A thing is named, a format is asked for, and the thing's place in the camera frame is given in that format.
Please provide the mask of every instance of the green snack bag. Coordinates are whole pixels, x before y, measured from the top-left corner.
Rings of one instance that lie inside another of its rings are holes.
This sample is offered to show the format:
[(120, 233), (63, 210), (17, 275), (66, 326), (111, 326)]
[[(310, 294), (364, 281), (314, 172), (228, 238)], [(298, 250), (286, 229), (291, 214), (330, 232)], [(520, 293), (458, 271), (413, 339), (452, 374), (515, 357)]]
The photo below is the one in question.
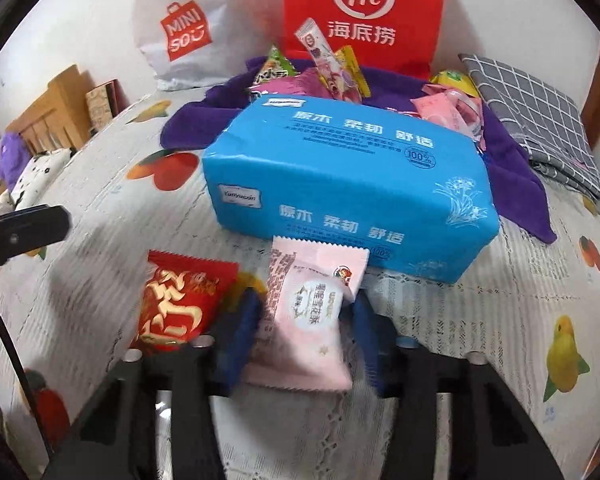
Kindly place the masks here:
[(264, 65), (260, 71), (256, 74), (253, 80), (254, 85), (271, 81), (272, 79), (278, 79), (287, 75), (297, 75), (298, 72), (291, 64), (291, 62), (280, 52), (280, 50), (272, 45), (269, 50), (269, 57), (264, 62)]

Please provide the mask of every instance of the miniso bag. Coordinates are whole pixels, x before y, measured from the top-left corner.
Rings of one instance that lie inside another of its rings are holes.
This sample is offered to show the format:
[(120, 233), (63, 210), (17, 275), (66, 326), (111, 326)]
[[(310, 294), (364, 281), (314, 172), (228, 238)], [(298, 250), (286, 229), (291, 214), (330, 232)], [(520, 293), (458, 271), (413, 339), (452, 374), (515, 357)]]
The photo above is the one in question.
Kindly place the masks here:
[(265, 55), (270, 39), (247, 8), (237, 0), (136, 0), (134, 41), (158, 90), (218, 84)]

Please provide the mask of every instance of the yellow package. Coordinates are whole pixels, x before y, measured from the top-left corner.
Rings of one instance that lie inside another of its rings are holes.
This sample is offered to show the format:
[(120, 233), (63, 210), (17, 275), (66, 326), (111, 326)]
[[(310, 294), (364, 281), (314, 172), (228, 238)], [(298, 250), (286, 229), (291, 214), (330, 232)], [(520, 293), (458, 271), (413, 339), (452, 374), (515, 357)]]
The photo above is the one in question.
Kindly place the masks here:
[(356, 59), (356, 54), (350, 45), (345, 45), (335, 53), (338, 62), (347, 70), (353, 77), (353, 81), (358, 85), (358, 90), (362, 97), (371, 97), (371, 90), (366, 82), (365, 76), (360, 70), (360, 65)]
[(480, 97), (478, 89), (469, 76), (456, 70), (443, 70), (433, 76), (430, 81), (444, 86), (452, 86), (471, 97)]

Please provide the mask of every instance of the blue tissue package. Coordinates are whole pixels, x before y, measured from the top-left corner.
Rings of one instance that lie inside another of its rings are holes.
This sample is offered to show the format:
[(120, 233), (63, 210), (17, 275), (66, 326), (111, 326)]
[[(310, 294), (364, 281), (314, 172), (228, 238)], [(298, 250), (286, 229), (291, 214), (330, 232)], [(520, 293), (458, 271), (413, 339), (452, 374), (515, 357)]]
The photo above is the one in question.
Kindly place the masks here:
[(453, 283), (498, 233), (471, 139), (388, 110), (263, 96), (202, 157), (220, 224), (369, 249), (369, 264)]

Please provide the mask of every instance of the black cable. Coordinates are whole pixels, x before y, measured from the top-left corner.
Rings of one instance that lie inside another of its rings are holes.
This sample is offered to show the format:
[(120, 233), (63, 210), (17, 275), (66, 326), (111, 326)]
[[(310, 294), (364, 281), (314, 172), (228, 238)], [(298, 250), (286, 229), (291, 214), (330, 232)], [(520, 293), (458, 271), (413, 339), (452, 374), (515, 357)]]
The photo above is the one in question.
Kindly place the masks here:
[(49, 442), (49, 439), (46, 437), (45, 428), (42, 426), (42, 419), (40, 418), (40, 413), (38, 412), (38, 406), (36, 404), (36, 398), (33, 396), (33, 391), (31, 391), (31, 387), (29, 386), (29, 381), (24, 373), (24, 369), (22, 368), (22, 363), (20, 362), (20, 358), (18, 357), (18, 353), (16, 352), (16, 347), (13, 345), (13, 341), (11, 340), (11, 336), (9, 336), (9, 331), (7, 327), (4, 325), (4, 321), (2, 320), (2, 316), (0, 316), (0, 340), (4, 345), (4, 349), (7, 351), (7, 355), (11, 361), (11, 365), (16, 372), (18, 380), (20, 381), (20, 387), (24, 392), (24, 396), (27, 398), (27, 402), (29, 403), (29, 409), (36, 419), (36, 424), (38, 425), (38, 431), (40, 432), (40, 436), (42, 437), (42, 441), (45, 443), (46, 454), (49, 459), (53, 455), (53, 448)]

